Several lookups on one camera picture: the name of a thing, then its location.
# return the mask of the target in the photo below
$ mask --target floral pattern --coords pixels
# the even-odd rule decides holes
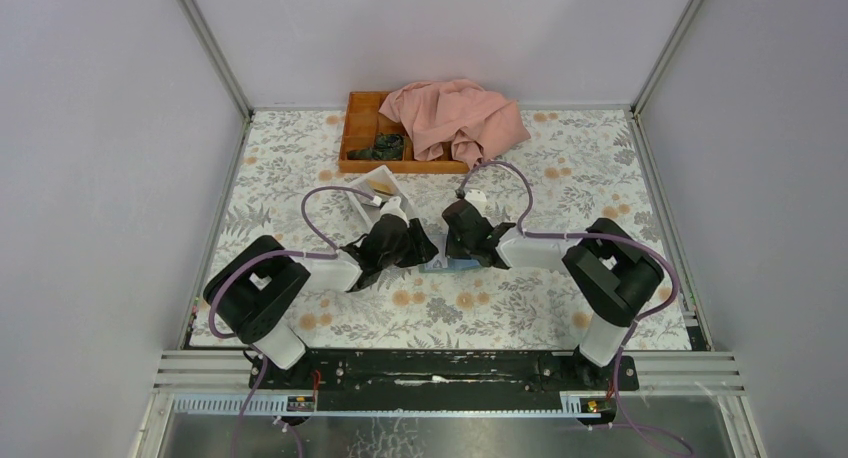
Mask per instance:
[[[596,218],[615,219],[631,236],[662,250],[629,128],[622,111],[524,111],[531,139],[502,159],[533,186],[530,229],[579,230]],[[273,235],[286,248],[326,250],[300,216],[300,200],[322,184],[354,178],[336,160],[344,123],[332,111],[257,112],[208,276],[214,276],[250,242]],[[441,211],[455,198],[461,175],[395,175],[418,205],[429,234],[444,234]],[[488,198],[494,222],[514,221],[527,204],[520,180],[487,168],[470,187]],[[348,243],[367,232],[339,192],[313,197],[307,210],[333,240]],[[648,306],[668,296],[666,281]],[[390,269],[357,293],[312,292],[297,297],[283,318],[313,347],[573,349],[592,317],[568,276],[537,269],[476,269],[420,273]],[[192,346],[241,346],[208,329],[208,306],[199,301]],[[226,329],[223,322],[220,328]],[[690,349],[680,308],[644,320],[632,349]]]

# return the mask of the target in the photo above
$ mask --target wooden box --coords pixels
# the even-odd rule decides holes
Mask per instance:
[[[342,132],[342,145],[339,149],[339,170],[344,173],[368,173],[386,165],[393,173],[468,173],[468,166],[461,161],[453,161],[450,143],[442,143],[444,153],[433,161],[416,161],[412,157],[412,141],[403,125],[389,120],[379,112],[380,105],[389,95],[387,91],[354,91],[347,102],[345,127]],[[378,133],[399,133],[403,135],[405,146],[403,160],[369,161],[348,160],[347,152],[360,150],[374,145]]]

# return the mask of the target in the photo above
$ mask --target white wall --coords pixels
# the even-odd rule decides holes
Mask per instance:
[[[126,456],[240,118],[175,0],[0,0],[0,456]]]
[[[527,105],[635,100],[688,0],[197,0],[255,106],[468,77]]]
[[[848,7],[707,0],[645,116],[769,456],[845,456]]]

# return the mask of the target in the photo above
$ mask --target pink towel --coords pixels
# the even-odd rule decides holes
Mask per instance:
[[[453,159],[473,168],[530,138],[515,101],[471,80],[406,85],[386,97],[380,113],[403,124],[420,161],[441,156],[449,141]]]

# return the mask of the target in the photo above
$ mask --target table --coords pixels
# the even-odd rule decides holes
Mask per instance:
[[[662,252],[660,230],[622,110],[522,111],[531,139],[501,159],[533,186],[528,229],[579,230],[596,218],[615,219],[634,238]],[[336,166],[341,111],[259,111],[244,148],[208,277],[257,237],[273,235],[287,249],[326,251],[300,216],[300,201],[316,186],[344,184]],[[447,233],[441,212],[462,175],[395,175],[421,213],[425,231]],[[471,179],[486,193],[486,215],[515,221],[527,203],[521,181],[490,167]],[[309,202],[310,217],[339,243],[367,232],[341,192]],[[668,278],[648,306],[671,292]],[[570,277],[548,270],[479,269],[457,274],[390,269],[357,293],[302,293],[285,322],[311,347],[573,349],[592,317]],[[189,346],[242,346],[209,332],[200,300]],[[222,321],[219,328],[227,329]],[[688,350],[679,306],[644,320],[629,349]]]

